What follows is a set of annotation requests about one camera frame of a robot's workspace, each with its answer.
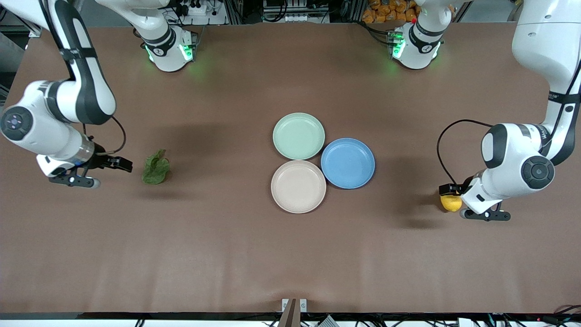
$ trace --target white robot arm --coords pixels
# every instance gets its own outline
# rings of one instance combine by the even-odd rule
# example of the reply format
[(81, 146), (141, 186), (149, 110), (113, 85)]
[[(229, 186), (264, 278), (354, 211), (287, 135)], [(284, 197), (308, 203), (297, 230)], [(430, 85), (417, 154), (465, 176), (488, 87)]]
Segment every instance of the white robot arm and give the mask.
[(512, 41), (524, 67), (549, 83), (547, 114), (541, 124), (503, 123), (482, 139), (486, 169), (460, 187), (469, 219), (488, 218), (500, 201), (545, 189), (555, 166), (575, 147), (581, 76), (581, 0), (526, 0)]
[(145, 49), (157, 68), (174, 72), (194, 58), (196, 34), (169, 26), (158, 9), (170, 0), (96, 0), (127, 19), (145, 42)]
[(449, 8), (452, 0), (416, 0), (416, 3), (422, 7), (417, 21), (395, 29), (390, 41), (397, 45), (390, 47), (390, 51), (393, 59), (405, 67), (422, 69), (437, 56), (442, 35), (452, 21)]
[[(101, 72), (83, 20), (66, 0), (0, 0), (4, 8), (49, 30), (71, 78), (30, 83), (22, 99), (0, 118), (2, 134), (37, 155), (54, 183), (94, 188), (93, 168), (131, 171), (131, 162), (111, 157), (71, 123), (101, 125), (115, 113), (115, 98)], [(84, 168), (77, 176), (77, 168)]]

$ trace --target yellow lemon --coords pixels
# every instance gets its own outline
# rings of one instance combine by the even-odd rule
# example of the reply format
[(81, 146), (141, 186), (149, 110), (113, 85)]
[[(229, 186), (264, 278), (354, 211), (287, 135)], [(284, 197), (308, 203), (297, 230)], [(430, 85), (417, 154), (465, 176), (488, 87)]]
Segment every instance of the yellow lemon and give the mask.
[(444, 209), (456, 212), (462, 207), (462, 199), (459, 196), (440, 196), (440, 202)]

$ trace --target wire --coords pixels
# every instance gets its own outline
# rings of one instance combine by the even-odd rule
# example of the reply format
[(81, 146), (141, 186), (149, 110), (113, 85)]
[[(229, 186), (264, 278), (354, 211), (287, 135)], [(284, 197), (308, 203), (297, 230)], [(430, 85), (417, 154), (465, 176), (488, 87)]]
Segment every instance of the wire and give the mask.
[(446, 166), (444, 165), (444, 162), (442, 161), (442, 157), (440, 156), (440, 141), (442, 140), (442, 136), (444, 136), (444, 133), (448, 129), (450, 129), (450, 127), (456, 125), (457, 123), (462, 123), (462, 122), (469, 122), (469, 123), (474, 123), (474, 124), (478, 124), (478, 125), (482, 125), (482, 126), (486, 126), (486, 127), (492, 127), (492, 125), (490, 125), (490, 124), (479, 122), (477, 120), (460, 119), (460, 120), (456, 120), (452, 124), (449, 124), (448, 126), (446, 126), (446, 128), (440, 133), (440, 136), (437, 138), (437, 143), (436, 143), (437, 159), (440, 161), (440, 165), (442, 166), (442, 169), (444, 169), (444, 172), (446, 173), (446, 175), (448, 175), (448, 177), (450, 178), (450, 180), (452, 181), (452, 183), (454, 185), (458, 185), (458, 183), (456, 183), (456, 180), (452, 177), (450, 172), (448, 172), (448, 169), (446, 169)]
[[(55, 44), (58, 47), (59, 50), (63, 49), (63, 43), (61, 42), (59, 36), (56, 34), (56, 29), (55, 29), (55, 25), (52, 21), (52, 16), (50, 14), (50, 10), (48, 9), (48, 1), (47, 0), (38, 0), (38, 4), (40, 5), (40, 9), (42, 10), (42, 15), (44, 16), (44, 19), (46, 20), (46, 25), (48, 25), (48, 29), (51, 32), (52, 38), (53, 40), (55, 40)], [(22, 23), (24, 23), (24, 25), (28, 26), (28, 24), (23, 21), (20, 17), (16, 16), (16, 18), (18, 18)], [(67, 63), (67, 70), (69, 71), (69, 80), (70, 81), (74, 81), (74, 73), (73, 73), (73, 68), (71, 67), (71, 65), (69, 65)]]
[(325, 18), (326, 18), (326, 16), (327, 16), (328, 14), (329, 14), (329, 10), (327, 10), (327, 12), (325, 13), (325, 16), (323, 16), (323, 18), (321, 19), (321, 23), (320, 23), (320, 24), (322, 24), (322, 23), (323, 23), (323, 21), (325, 20)]
[(270, 23), (276, 23), (276, 22), (280, 21), (281, 19), (283, 19), (284, 16), (286, 15), (286, 10), (288, 9), (288, 2), (287, 1), (288, 0), (282, 0), (282, 2), (281, 2), (281, 10), (278, 12), (277, 16), (274, 17), (274, 19), (270, 20), (270, 19), (264, 17), (264, 15), (263, 15), (262, 19), (265, 20), (265, 21), (267, 21), (267, 22), (270, 22)]
[(202, 31), (200, 32), (200, 34), (198, 34), (198, 40), (196, 41), (196, 47), (198, 45), (200, 45), (200, 43), (202, 42), (202, 35), (204, 35), (204, 31), (206, 30), (206, 25), (204, 25), (202, 27)]
[(273, 320), (272, 323), (270, 323), (270, 325), (268, 327), (273, 327), (275, 323), (277, 323), (277, 321), (279, 321), (281, 319), (281, 317), (278, 317), (276, 319)]
[(123, 149), (123, 147), (125, 147), (125, 142), (127, 142), (127, 134), (125, 133), (125, 129), (123, 128), (123, 125), (121, 125), (121, 123), (119, 122), (119, 120), (117, 120), (117, 118), (115, 118), (115, 116), (111, 116), (111, 118), (113, 120), (115, 120), (115, 122), (117, 123), (117, 125), (119, 125), (119, 128), (121, 128), (121, 132), (123, 133), (123, 143), (121, 143), (121, 146), (114, 151), (108, 151), (108, 152), (101, 152), (101, 153), (97, 153), (96, 155), (110, 155), (110, 154), (114, 154), (117, 153), (119, 151), (121, 151)]
[(397, 45), (397, 43), (395, 42), (386, 42), (380, 38), (378, 38), (374, 33), (380, 34), (380, 35), (387, 35), (388, 32), (385, 31), (380, 31), (380, 30), (376, 30), (376, 29), (372, 29), (371, 27), (367, 26), (367, 24), (365, 24), (365, 22), (360, 22), (357, 20), (352, 20), (350, 21), (351, 23), (356, 23), (359, 26), (363, 27), (364, 29), (366, 29), (369, 32), (369, 35), (371, 35), (372, 38), (374, 38), (377, 42), (381, 43), (381, 44), (385, 44), (385, 45)]
[(357, 325), (359, 325), (359, 323), (360, 323), (360, 322), (361, 322), (363, 325), (367, 326), (367, 327), (371, 327), (371, 326), (369, 326), (369, 325), (368, 325), (366, 322), (364, 322), (363, 320), (355, 322), (355, 327), (357, 327)]
[(0, 18), (0, 22), (4, 20), (4, 18), (6, 18), (6, 14), (8, 13), (8, 10), (4, 9), (4, 7), (0, 7), (0, 13), (4, 12), (4, 14), (2, 15), (2, 18)]
[(181, 17), (178, 15), (178, 12), (175, 11), (175, 8), (174, 7), (171, 7), (171, 10), (174, 11), (175, 16), (178, 18), (178, 21), (180, 22), (180, 26), (184, 25), (184, 22), (181, 21)]
[(580, 304), (578, 304), (578, 305), (570, 305), (569, 307), (567, 307), (567, 308), (565, 308), (565, 309), (563, 309), (563, 310), (561, 310), (561, 311), (557, 311), (557, 312), (555, 312), (555, 314), (556, 314), (556, 315), (564, 314), (564, 313), (566, 313), (566, 312), (568, 312), (568, 311), (571, 311), (571, 310), (573, 310), (573, 309), (577, 309), (577, 308), (581, 308), (581, 305), (580, 305)]
[(351, 23), (356, 23), (358, 25), (360, 25), (361, 27), (363, 27), (364, 29), (377, 33), (377, 34), (383, 34), (383, 35), (388, 35), (388, 32), (386, 31), (380, 31), (380, 30), (376, 30), (376, 29), (372, 29), (371, 27), (367, 26), (366, 22), (360, 22), (358, 20), (352, 20)]
[(526, 327), (525, 324), (523, 324), (520, 320), (516, 319), (516, 318), (511, 318), (508, 314), (504, 314), (505, 316), (508, 317), (508, 319), (514, 320), (520, 327)]

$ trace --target brown table surface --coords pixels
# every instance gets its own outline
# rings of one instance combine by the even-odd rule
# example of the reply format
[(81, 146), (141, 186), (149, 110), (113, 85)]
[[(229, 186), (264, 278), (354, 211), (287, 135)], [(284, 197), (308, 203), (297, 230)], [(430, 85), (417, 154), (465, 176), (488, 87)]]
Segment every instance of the brown table surface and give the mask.
[[(552, 312), (581, 302), (581, 151), (554, 183), (510, 199), (509, 222), (444, 213), (449, 182), (436, 139), (450, 122), (540, 122), (547, 83), (511, 55), (514, 24), (453, 24), (427, 69), (407, 70), (359, 26), (209, 27), (197, 61), (164, 73), (131, 29), (90, 29), (133, 173), (95, 170), (97, 190), (49, 183), (34, 154), (0, 140), (0, 294), (15, 311), (270, 311), (286, 297), (310, 311)], [(67, 76), (47, 33), (31, 40), (12, 87)], [(287, 160), (272, 128), (308, 112), (327, 143), (373, 150), (365, 187), (329, 186), (292, 215), (270, 195)], [(88, 126), (116, 148), (114, 122)], [(486, 129), (457, 126), (442, 155), (458, 180), (484, 168)], [(171, 176), (141, 182), (167, 149)], [(310, 160), (316, 164), (320, 156)]]

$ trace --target black cable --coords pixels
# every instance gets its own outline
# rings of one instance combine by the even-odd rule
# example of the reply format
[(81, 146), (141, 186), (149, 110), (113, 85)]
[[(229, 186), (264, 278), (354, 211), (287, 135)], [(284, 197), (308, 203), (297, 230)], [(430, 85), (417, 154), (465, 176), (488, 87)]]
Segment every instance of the black cable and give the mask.
[(181, 17), (178, 15), (178, 12), (175, 11), (175, 8), (174, 7), (171, 7), (171, 10), (174, 11), (175, 16), (178, 18), (178, 21), (180, 22), (180, 27), (183, 27), (182, 25), (184, 25), (184, 22), (181, 21)]
[(380, 31), (380, 30), (376, 30), (376, 29), (372, 29), (371, 27), (367, 26), (367, 24), (365, 24), (365, 22), (360, 22), (357, 20), (352, 20), (352, 23), (356, 23), (359, 26), (363, 27), (364, 29), (366, 29), (369, 32), (369, 35), (371, 35), (372, 38), (374, 38), (377, 42), (381, 43), (381, 44), (385, 44), (385, 45), (397, 45), (398, 43), (395, 42), (386, 42), (380, 38), (378, 38), (374, 33), (376, 34), (380, 34), (380, 35), (387, 35), (388, 32), (385, 31)]
[(577, 305), (570, 305), (570, 306), (569, 306), (568, 308), (566, 308), (566, 309), (563, 309), (563, 310), (561, 310), (561, 311), (557, 311), (557, 312), (555, 312), (555, 315), (564, 314), (564, 313), (566, 313), (566, 312), (568, 312), (568, 311), (571, 311), (571, 310), (573, 310), (573, 309), (577, 309), (577, 308), (581, 308), (581, 304), (577, 304)]
[(278, 12), (278, 14), (276, 15), (276, 17), (274, 17), (274, 19), (270, 20), (266, 17), (262, 17), (263, 20), (270, 22), (270, 23), (276, 23), (278, 21), (280, 21), (281, 19), (283, 19), (286, 15), (286, 10), (288, 9), (288, 2), (287, 0), (282, 0), (281, 2), (281, 10)]
[(277, 323), (277, 321), (279, 321), (281, 319), (281, 317), (278, 317), (276, 319), (273, 320), (272, 323), (270, 323), (270, 325), (268, 327), (273, 327), (275, 323)]
[(360, 323), (360, 322), (361, 322), (363, 325), (367, 326), (367, 327), (371, 327), (371, 326), (369, 326), (369, 325), (368, 325), (366, 322), (364, 322), (363, 320), (358, 320), (358, 321), (356, 321), (356, 322), (355, 322), (355, 327), (357, 327), (357, 325), (359, 325), (359, 323)]
[[(56, 30), (55, 30), (55, 25), (52, 21), (52, 17), (51, 14), (49, 13), (49, 9), (48, 9), (48, 1), (47, 0), (38, 0), (38, 4), (40, 5), (40, 9), (42, 10), (42, 15), (44, 16), (44, 19), (46, 20), (46, 25), (48, 25), (48, 29), (51, 32), (52, 38), (53, 40), (55, 40), (56, 46), (58, 47), (59, 50), (63, 49), (63, 43), (60, 41), (60, 38), (58, 37), (58, 35), (56, 35)], [(26, 22), (22, 21), (22, 19), (20, 19), (18, 16), (16, 16), (16, 18), (18, 18), (21, 22), (23, 22), (26, 26), (28, 26), (28, 24), (26, 24)], [(70, 65), (66, 65), (67, 66), (67, 70), (69, 71), (69, 80), (70, 81), (74, 81), (74, 73), (73, 73), (73, 69), (71, 68)]]
[(377, 34), (388, 35), (388, 32), (386, 32), (386, 31), (380, 31), (380, 30), (372, 29), (371, 27), (369, 27), (367, 25), (366, 22), (361, 22), (359, 20), (352, 20), (351, 22), (360, 25), (361, 27), (363, 27), (364, 29), (366, 29), (368, 31), (371, 31), (371, 32), (374, 32), (374, 33), (377, 33)]
[(119, 151), (121, 151), (123, 149), (123, 147), (125, 147), (125, 142), (127, 141), (127, 134), (125, 133), (125, 129), (123, 128), (123, 125), (121, 125), (121, 123), (119, 122), (119, 120), (117, 120), (117, 118), (115, 118), (115, 116), (111, 116), (111, 118), (113, 120), (115, 120), (115, 122), (117, 123), (117, 125), (119, 125), (119, 128), (121, 128), (121, 132), (123, 133), (123, 143), (121, 143), (121, 146), (114, 151), (107, 151), (107, 152), (103, 152), (103, 153), (97, 153), (96, 155), (110, 155), (110, 154), (114, 154), (117, 153)]
[(325, 16), (323, 16), (323, 18), (321, 19), (321, 24), (323, 23), (323, 20), (325, 20), (325, 17), (329, 14), (329, 10), (327, 10), (327, 12), (325, 13)]
[(520, 327), (526, 327), (525, 324), (523, 324), (520, 320), (516, 319), (516, 318), (511, 318), (508, 314), (504, 314), (505, 316), (508, 317), (508, 319), (510, 320), (514, 320)]
[(2, 18), (0, 18), (0, 22), (4, 20), (4, 18), (6, 18), (6, 14), (8, 13), (8, 10), (4, 9), (4, 7), (0, 8), (0, 12), (4, 12), (4, 14), (2, 15)]
[(450, 178), (450, 180), (452, 181), (452, 183), (454, 185), (458, 185), (458, 183), (456, 183), (456, 180), (452, 177), (450, 172), (448, 172), (448, 169), (446, 169), (446, 166), (444, 165), (444, 162), (442, 161), (442, 157), (440, 156), (440, 140), (442, 140), (442, 136), (444, 136), (444, 133), (448, 129), (450, 129), (450, 127), (456, 125), (457, 123), (462, 123), (462, 122), (469, 122), (469, 123), (474, 123), (474, 124), (478, 124), (478, 125), (482, 125), (482, 126), (486, 126), (486, 127), (492, 127), (492, 125), (490, 125), (490, 124), (479, 122), (477, 120), (460, 119), (460, 120), (456, 120), (452, 124), (449, 124), (448, 126), (446, 126), (446, 128), (440, 133), (440, 136), (437, 138), (437, 143), (436, 143), (437, 159), (440, 161), (440, 165), (442, 166), (442, 169), (444, 169), (444, 172), (446, 173), (446, 175), (448, 175), (448, 177)]
[(258, 314), (258, 315), (251, 315), (248, 317), (240, 317), (240, 318), (236, 318), (234, 320), (245, 320), (245, 319), (251, 319), (251, 318), (258, 318), (258, 317), (270, 317), (270, 316), (276, 316), (279, 313), (277, 312), (265, 312), (263, 314)]

